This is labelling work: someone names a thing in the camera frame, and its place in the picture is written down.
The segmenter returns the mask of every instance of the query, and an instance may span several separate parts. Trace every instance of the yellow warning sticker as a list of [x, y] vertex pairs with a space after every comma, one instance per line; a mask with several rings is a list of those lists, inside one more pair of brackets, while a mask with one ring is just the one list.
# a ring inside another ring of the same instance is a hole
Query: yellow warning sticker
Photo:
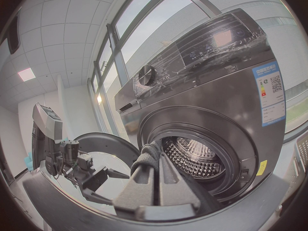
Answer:
[[258, 173], [256, 174], [256, 176], [258, 175], [262, 175], [264, 173], [264, 170], [266, 168], [266, 164], [267, 164], [267, 160], [263, 161], [263, 162], [260, 162], [260, 168], [259, 168], [259, 171]]

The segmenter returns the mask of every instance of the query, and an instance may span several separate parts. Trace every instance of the dark gray machine body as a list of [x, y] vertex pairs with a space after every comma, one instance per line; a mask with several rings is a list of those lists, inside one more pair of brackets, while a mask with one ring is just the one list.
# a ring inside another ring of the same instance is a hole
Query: dark gray machine body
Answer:
[[172, 136], [213, 145], [225, 177], [203, 184], [220, 201], [236, 199], [273, 172], [283, 143], [285, 116], [264, 125], [253, 72], [268, 63], [277, 65], [264, 31], [236, 9], [164, 49], [116, 94], [115, 107], [137, 148]]

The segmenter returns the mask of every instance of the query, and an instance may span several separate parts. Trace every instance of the grass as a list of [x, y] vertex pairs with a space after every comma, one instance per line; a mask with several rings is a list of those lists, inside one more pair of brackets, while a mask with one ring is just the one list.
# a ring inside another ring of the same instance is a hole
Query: grass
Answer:
[[305, 114], [306, 112], [308, 112], [308, 98], [293, 106], [292, 108], [287, 109], [286, 122], [288, 123]]

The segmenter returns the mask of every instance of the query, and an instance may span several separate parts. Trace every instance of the protective plastic film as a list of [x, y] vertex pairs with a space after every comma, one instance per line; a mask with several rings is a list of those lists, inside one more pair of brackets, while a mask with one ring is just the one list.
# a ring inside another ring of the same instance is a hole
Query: protective plastic film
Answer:
[[133, 77], [137, 102], [176, 83], [189, 80], [196, 73], [215, 72], [221, 68], [227, 73], [237, 71], [239, 61], [250, 60], [254, 52], [269, 49], [266, 35], [257, 23], [242, 9], [223, 13], [192, 29], [170, 44], [148, 65], [156, 76], [148, 86], [141, 85], [139, 75]]

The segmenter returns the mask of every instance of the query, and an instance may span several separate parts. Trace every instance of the qr code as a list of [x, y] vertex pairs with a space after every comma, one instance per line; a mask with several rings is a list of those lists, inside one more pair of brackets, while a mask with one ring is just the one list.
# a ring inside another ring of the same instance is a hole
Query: qr code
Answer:
[[270, 82], [272, 84], [273, 93], [282, 90], [280, 75], [277, 75], [277, 76], [271, 78]]

